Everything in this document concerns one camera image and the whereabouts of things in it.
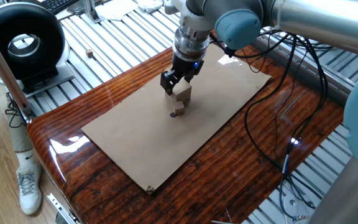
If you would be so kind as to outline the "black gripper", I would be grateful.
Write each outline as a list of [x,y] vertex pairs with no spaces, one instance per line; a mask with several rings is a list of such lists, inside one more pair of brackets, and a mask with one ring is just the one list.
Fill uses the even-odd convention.
[[181,59],[176,54],[172,57],[172,68],[164,71],[160,75],[160,85],[168,95],[173,93],[174,86],[185,76],[187,82],[190,82],[194,76],[198,75],[202,69],[204,60],[189,62]]

